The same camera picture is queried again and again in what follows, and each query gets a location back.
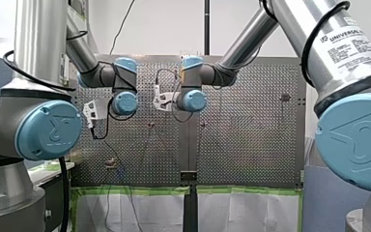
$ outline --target pegboard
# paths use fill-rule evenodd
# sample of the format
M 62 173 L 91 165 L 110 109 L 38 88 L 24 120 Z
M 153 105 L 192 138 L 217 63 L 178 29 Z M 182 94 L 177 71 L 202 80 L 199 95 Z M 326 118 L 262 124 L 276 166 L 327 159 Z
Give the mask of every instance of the pegboard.
M 305 85 L 298 61 L 259 58 L 231 88 L 203 90 L 199 184 L 299 187 Z
M 98 58 L 112 62 L 116 57 Z M 122 180 L 137 186 L 179 186 L 185 166 L 198 171 L 201 185 L 291 188 L 300 182 L 305 84 L 298 59 L 258 58 L 240 72 L 235 86 L 219 91 L 204 87 L 208 108 L 180 124 L 170 112 L 153 106 L 157 70 L 178 72 L 180 57 L 132 58 L 138 63 L 138 111 L 126 122 L 110 120 L 105 141 L 94 141 L 84 130 L 77 145 L 82 162 L 73 171 L 74 186 L 121 185 Z M 158 80 L 162 92 L 173 91 L 178 81 L 170 72 L 162 72 Z M 287 96 L 288 101 L 281 100 Z M 111 97 L 109 89 L 80 88 L 76 103 L 81 109 L 85 102 L 104 97 Z M 185 138 L 185 128 L 197 130 L 189 134 L 198 136 Z M 104 132 L 104 122 L 96 132 Z M 112 158 L 124 167 L 107 170 L 104 163 Z

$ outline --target silver robot arm segment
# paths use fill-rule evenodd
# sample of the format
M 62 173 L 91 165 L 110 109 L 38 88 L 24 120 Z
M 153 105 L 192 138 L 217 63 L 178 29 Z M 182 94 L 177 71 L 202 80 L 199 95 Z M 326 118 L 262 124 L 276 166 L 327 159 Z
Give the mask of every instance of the silver robot arm segment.
M 66 13 L 63 0 L 17 1 L 12 66 L 17 71 L 0 91 L 0 160 L 12 161 L 0 165 L 58 159 L 79 138 L 80 114 L 67 88 L 57 85 Z

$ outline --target green tape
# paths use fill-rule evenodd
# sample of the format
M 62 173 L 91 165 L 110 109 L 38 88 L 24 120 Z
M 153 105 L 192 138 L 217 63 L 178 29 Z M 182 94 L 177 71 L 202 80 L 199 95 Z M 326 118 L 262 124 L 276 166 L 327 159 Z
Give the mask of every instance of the green tape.
M 300 199 L 298 205 L 298 232 L 302 232 L 302 219 L 303 219 L 303 191 L 301 189 L 298 190 L 300 192 Z
M 262 187 L 240 187 L 240 186 L 198 186 L 197 192 L 200 194 L 215 194 L 215 193 L 252 193 L 252 194 L 269 194 L 283 196 L 301 195 L 301 191 L 289 188 L 262 188 Z
M 159 195 L 186 195 L 189 194 L 189 188 L 144 188 L 144 187 L 123 187 L 123 186 L 102 186 L 102 187 L 84 187 L 71 189 L 71 221 L 73 224 L 72 232 L 77 228 L 77 202 L 84 195 L 106 195 L 124 194 L 141 195 L 141 196 L 159 196 Z M 217 193 L 250 193 L 250 194 L 267 194 L 281 196 L 298 196 L 298 232 L 302 231 L 302 190 L 285 189 L 285 188 L 256 188 L 240 186 L 197 186 L 197 192 L 200 194 L 217 194 Z

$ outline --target metal pole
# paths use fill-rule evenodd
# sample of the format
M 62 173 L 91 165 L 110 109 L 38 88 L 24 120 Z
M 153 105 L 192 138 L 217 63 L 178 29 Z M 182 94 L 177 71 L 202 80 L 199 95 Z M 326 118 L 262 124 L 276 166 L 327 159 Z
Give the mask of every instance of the metal pole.
M 59 83 L 66 15 L 66 0 L 17 0 L 14 61 L 21 70 Z
M 231 68 L 244 63 L 272 34 L 277 25 L 264 8 L 261 8 L 225 53 L 220 64 Z
M 205 0 L 204 55 L 210 55 L 210 0 Z

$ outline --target black bracket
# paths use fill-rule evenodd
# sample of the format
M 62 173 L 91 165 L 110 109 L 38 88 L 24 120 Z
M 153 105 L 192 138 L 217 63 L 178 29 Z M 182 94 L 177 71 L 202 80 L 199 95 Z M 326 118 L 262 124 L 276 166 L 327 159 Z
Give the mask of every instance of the black bracket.
M 197 181 L 196 171 L 182 171 L 180 174 L 182 181 Z

